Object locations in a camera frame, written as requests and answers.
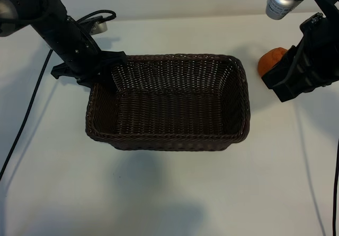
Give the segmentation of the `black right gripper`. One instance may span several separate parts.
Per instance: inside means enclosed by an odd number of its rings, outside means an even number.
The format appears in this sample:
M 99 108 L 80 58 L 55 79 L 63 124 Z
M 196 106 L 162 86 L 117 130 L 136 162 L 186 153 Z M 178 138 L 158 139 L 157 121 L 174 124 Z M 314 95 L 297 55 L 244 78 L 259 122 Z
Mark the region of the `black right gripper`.
M 299 45 L 274 48 L 261 57 L 261 78 L 281 102 L 338 81 L 338 29 L 314 14 L 300 30 Z

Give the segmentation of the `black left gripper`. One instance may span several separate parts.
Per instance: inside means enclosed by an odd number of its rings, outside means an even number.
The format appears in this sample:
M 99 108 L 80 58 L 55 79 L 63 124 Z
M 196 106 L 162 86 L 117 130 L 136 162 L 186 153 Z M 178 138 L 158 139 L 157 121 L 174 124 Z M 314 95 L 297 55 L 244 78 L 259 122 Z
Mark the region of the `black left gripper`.
M 124 51 L 102 51 L 88 32 L 72 17 L 63 19 L 48 17 L 37 23 L 37 33 L 49 47 L 63 60 L 51 70 L 54 78 L 61 76 L 73 77 L 77 84 L 91 87 L 97 73 L 100 74 L 100 83 L 112 93 L 117 87 L 112 76 L 116 66 L 127 64 Z

